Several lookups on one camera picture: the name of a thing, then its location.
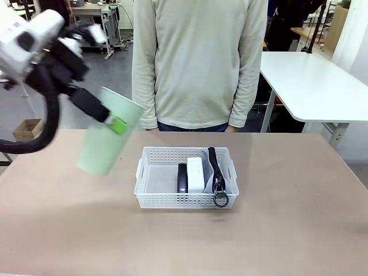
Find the wooden table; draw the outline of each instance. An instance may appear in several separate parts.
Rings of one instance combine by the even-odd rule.
[[[313,37],[313,34],[315,32],[315,29],[316,28],[313,28],[313,27],[306,27],[306,28],[291,28],[291,30],[294,32],[294,33],[297,33],[298,35],[304,37],[305,39],[312,39]],[[321,39],[319,40],[319,37],[320,35],[318,34],[317,35],[317,38],[316,38],[316,42],[319,42],[319,43],[324,43],[324,38],[321,37]]]
[[[84,131],[0,177],[0,271],[26,275],[346,276],[368,271],[368,192],[316,135],[131,137],[108,177],[75,166]],[[228,147],[232,210],[142,210],[144,146]]]

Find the black clip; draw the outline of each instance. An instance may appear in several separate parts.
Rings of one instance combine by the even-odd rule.
[[[225,202],[225,204],[222,204],[222,205],[218,204],[218,203],[217,203],[217,200],[221,200],[221,199],[223,199],[223,198],[226,198],[226,202]],[[218,180],[217,180],[217,178],[216,178],[216,180],[215,180],[215,188],[214,188],[213,203],[214,203],[217,207],[219,207],[219,208],[224,208],[224,207],[228,206],[228,204],[229,204],[229,197],[228,197],[228,195],[224,192],[224,188],[222,187],[222,185],[219,185],[219,184],[218,184]]]

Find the light green cup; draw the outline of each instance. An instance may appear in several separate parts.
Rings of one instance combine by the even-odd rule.
[[[107,125],[94,121],[88,128],[78,167],[95,175],[107,175],[139,122],[143,107],[102,87],[100,100],[112,114],[126,122],[128,129],[119,135]]]

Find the cardboard box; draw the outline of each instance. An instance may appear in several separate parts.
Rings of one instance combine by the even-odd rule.
[[[42,119],[24,120],[13,132],[16,141],[31,141],[41,135],[45,122]]]

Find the white plastic basket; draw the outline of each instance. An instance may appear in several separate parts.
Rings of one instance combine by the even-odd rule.
[[[134,189],[140,207],[218,209],[213,203],[214,194],[177,193],[178,164],[186,163],[188,157],[200,157],[202,150],[204,148],[145,147],[139,160]],[[234,163],[227,148],[216,148],[216,156],[227,180],[229,204],[223,209],[230,209],[239,195]],[[219,204],[225,204],[225,199],[221,199]]]

